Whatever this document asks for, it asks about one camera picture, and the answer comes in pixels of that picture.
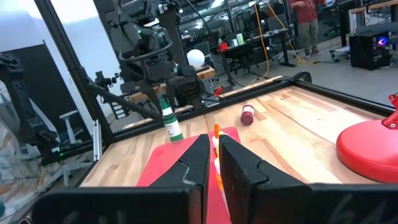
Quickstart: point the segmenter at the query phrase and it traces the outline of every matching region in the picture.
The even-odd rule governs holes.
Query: green bottle cap
[[[163,99],[163,97],[160,99],[160,104],[162,105],[163,110],[169,108],[169,104]]]

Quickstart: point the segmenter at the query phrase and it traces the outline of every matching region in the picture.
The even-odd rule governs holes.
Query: person
[[[257,21],[257,15],[256,15],[256,9],[257,8],[257,13],[259,14],[259,20],[260,20],[260,25],[262,27],[262,31],[267,30],[267,21],[268,21],[268,14],[264,11],[260,10],[260,4],[255,4],[253,5],[253,13],[251,14],[250,17],[250,23],[252,25],[253,28],[258,28],[258,21]]]
[[[298,37],[304,45],[305,59],[319,55],[317,48],[319,0],[292,0],[291,8],[296,12]]]

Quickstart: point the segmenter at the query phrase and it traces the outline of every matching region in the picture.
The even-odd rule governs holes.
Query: red cutting board
[[[224,128],[223,132],[240,142],[238,130],[235,127]],[[216,180],[216,167],[214,160],[212,138],[214,132],[208,133],[210,138],[210,174],[207,200],[207,224],[230,224],[228,211],[221,195]],[[161,175],[169,170],[184,152],[195,142],[199,136],[183,139],[178,142],[168,143],[157,147],[150,156],[147,165],[142,171],[137,187],[147,187],[155,182]]]

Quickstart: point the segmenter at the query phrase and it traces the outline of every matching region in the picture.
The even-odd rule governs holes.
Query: white ball
[[[190,50],[187,54],[188,63],[194,68],[200,68],[205,63],[205,55],[197,49]]]

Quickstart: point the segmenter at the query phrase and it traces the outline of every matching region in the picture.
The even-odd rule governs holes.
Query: white wall
[[[88,76],[94,80],[95,72],[100,70],[104,72],[105,76],[111,76],[114,73],[119,72],[118,61],[113,52],[108,36],[106,35],[102,23],[98,17],[98,13],[93,1],[52,0],[52,3],[64,26],[65,32],[67,33],[72,46],[75,49],[78,59],[81,65],[85,68]],[[33,26],[30,26],[28,29],[28,25],[26,24],[25,26],[15,26],[15,23],[10,21],[10,19],[15,17],[22,18],[18,15],[24,15],[24,18],[26,18],[26,12],[32,18],[31,20],[33,21],[37,31],[34,31],[35,29]],[[4,21],[7,22],[10,27],[13,27],[13,30],[5,33],[2,29],[3,26],[0,26],[2,29],[0,40],[2,40],[1,36],[8,38],[8,41],[4,41],[4,45],[12,43],[11,47],[14,49],[19,49],[28,47],[29,45],[37,44],[39,37],[45,41],[76,104],[76,107],[81,114],[81,117],[83,118],[90,134],[92,134],[92,118],[70,76],[64,61],[62,60],[58,48],[56,47],[55,42],[53,41],[50,32],[48,31],[42,16],[35,5],[34,0],[0,0],[0,15],[7,17],[7,19]],[[111,92],[117,95],[120,94],[120,84],[121,82],[114,85],[111,89]],[[109,105],[102,104],[99,97],[98,102],[101,105],[101,109],[103,110],[105,116],[112,113]]]

